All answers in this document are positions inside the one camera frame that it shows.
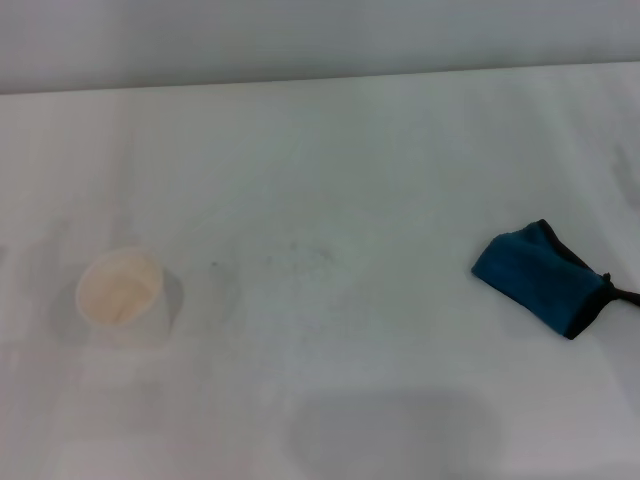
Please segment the paper cup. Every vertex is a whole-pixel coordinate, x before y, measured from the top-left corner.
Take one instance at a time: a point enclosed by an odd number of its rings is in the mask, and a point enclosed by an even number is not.
[[[162,266],[143,249],[115,250],[82,275],[76,307],[118,346],[161,345],[171,330],[163,277]]]

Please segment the wall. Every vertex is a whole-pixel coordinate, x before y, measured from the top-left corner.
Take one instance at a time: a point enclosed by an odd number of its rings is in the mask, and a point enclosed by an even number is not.
[[[640,59],[634,0],[4,0],[0,93]]]

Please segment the blue pouch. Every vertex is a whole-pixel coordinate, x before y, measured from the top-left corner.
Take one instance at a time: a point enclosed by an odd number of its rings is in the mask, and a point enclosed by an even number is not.
[[[498,235],[471,272],[569,340],[612,300],[640,306],[640,295],[615,288],[611,275],[591,270],[545,220]]]

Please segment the black strap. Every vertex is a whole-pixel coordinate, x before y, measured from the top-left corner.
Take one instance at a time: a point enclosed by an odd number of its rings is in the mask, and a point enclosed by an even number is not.
[[[602,276],[602,279],[610,284],[611,288],[613,288],[615,300],[624,300],[625,302],[629,302],[637,307],[640,307],[640,293],[627,292],[626,290],[620,290],[619,288],[616,288],[613,283],[611,283],[611,274],[609,273],[605,273]]]

